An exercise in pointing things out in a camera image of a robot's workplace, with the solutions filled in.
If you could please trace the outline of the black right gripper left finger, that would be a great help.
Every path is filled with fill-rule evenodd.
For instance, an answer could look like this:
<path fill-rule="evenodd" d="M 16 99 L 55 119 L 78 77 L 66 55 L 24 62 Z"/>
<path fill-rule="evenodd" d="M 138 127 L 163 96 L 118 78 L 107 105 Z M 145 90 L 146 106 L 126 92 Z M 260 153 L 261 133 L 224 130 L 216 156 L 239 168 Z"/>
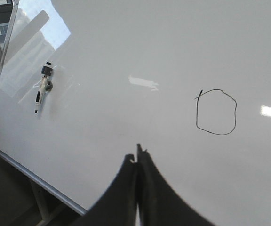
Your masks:
<path fill-rule="evenodd" d="M 124 157 L 116 177 L 100 199 L 76 221 L 78 226 L 134 226 L 136 224 L 137 163 Z"/>

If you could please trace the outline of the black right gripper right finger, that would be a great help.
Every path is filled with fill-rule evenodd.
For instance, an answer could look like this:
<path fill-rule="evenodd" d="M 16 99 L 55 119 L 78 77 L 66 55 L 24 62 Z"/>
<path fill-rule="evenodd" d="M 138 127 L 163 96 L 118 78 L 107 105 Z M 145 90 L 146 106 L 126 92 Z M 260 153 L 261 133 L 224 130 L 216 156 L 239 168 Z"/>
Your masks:
<path fill-rule="evenodd" d="M 137 202 L 142 226 L 213 226 L 173 190 L 137 144 Z"/>

